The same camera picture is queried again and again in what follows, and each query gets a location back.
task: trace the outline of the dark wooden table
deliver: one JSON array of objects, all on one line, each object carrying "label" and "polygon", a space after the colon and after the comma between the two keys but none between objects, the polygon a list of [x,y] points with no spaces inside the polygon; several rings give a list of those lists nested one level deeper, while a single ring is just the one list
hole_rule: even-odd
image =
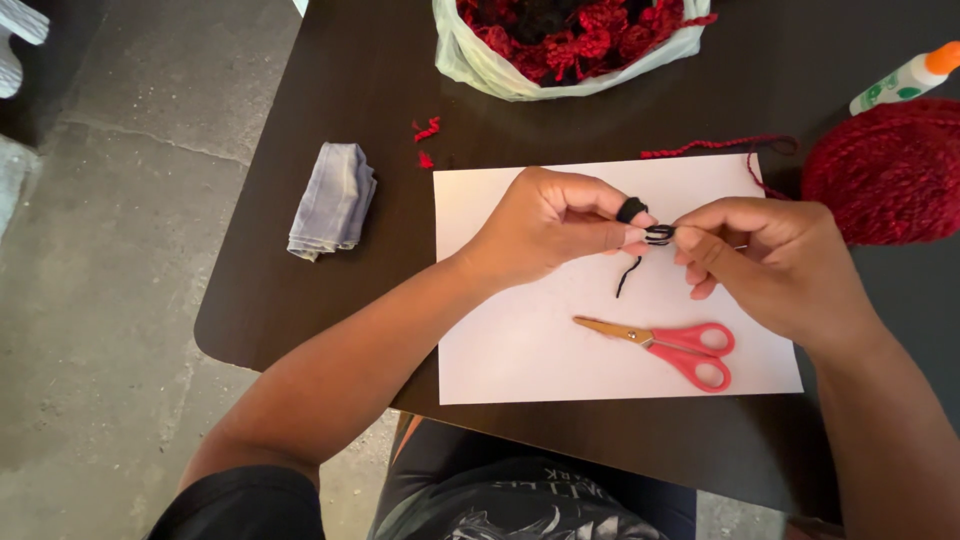
[{"label": "dark wooden table", "polygon": [[[857,93],[957,38],[960,3],[721,0],[699,55],[586,98],[508,103],[433,66],[430,3],[314,0],[237,202],[195,329],[201,349],[262,371],[434,261],[438,169],[628,160],[692,139],[791,134],[810,143]],[[960,98],[960,81],[932,95]],[[443,118],[414,145],[410,123]],[[284,250],[324,141],[358,142],[379,186],[363,240],[316,264]],[[761,155],[796,190],[803,153]],[[960,420],[960,238],[854,251],[884,320]],[[436,352],[394,406],[563,454],[837,522],[813,370],[806,393],[750,397],[439,406]]]}]

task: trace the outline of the hand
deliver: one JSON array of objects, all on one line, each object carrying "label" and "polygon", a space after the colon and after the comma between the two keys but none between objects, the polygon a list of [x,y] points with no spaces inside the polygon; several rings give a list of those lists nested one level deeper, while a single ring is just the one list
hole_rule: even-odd
[{"label": "hand", "polygon": [[614,220],[627,196],[600,179],[541,167],[523,169],[479,233],[457,254],[497,289],[536,281],[575,258],[622,249],[640,256],[650,248],[642,228]]},{"label": "hand", "polygon": [[856,354],[888,333],[823,205],[728,198],[674,225],[675,262],[686,265],[694,300],[721,283],[758,323],[811,355]]}]

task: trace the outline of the black shorts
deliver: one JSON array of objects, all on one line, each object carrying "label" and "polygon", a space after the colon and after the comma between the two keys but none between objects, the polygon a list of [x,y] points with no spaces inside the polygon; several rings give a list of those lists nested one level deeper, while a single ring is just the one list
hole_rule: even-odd
[{"label": "black shorts", "polygon": [[420,416],[401,415],[373,530],[424,487],[509,457],[543,456],[593,480],[670,540],[694,540],[697,491]]}]

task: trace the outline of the orange cap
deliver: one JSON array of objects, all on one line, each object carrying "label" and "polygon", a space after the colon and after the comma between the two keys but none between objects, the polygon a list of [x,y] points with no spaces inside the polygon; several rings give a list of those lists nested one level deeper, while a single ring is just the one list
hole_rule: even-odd
[{"label": "orange cap", "polygon": [[960,41],[951,41],[926,55],[926,70],[934,75],[947,75],[960,67]]}]

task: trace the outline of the scissor handle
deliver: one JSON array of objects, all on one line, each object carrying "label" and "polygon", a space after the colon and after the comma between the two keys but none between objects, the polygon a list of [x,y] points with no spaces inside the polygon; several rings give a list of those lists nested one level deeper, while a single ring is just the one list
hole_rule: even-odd
[{"label": "scissor handle", "polygon": [[[688,353],[687,351],[661,345],[660,343],[653,343],[647,348],[647,351],[650,351],[654,355],[657,355],[670,362],[673,367],[677,368],[677,370],[680,371],[684,377],[686,377],[687,380],[692,382],[694,386],[700,388],[704,392],[722,392],[726,390],[728,386],[730,386],[732,381],[730,368],[728,368],[727,364],[723,363],[723,361],[716,356],[695,355],[693,353]],[[716,386],[710,386],[697,377],[697,366],[701,364],[709,364],[720,370],[720,373],[723,374],[723,380],[720,382],[720,384],[717,384]]]},{"label": "scissor handle", "polygon": [[[704,334],[711,330],[721,331],[727,336],[727,345],[721,349],[713,349],[704,343]],[[685,349],[703,353],[707,356],[726,356],[733,352],[736,341],[733,339],[733,332],[720,323],[705,323],[695,327],[664,330],[656,329],[650,331],[654,339],[672,345],[679,345]]]}]

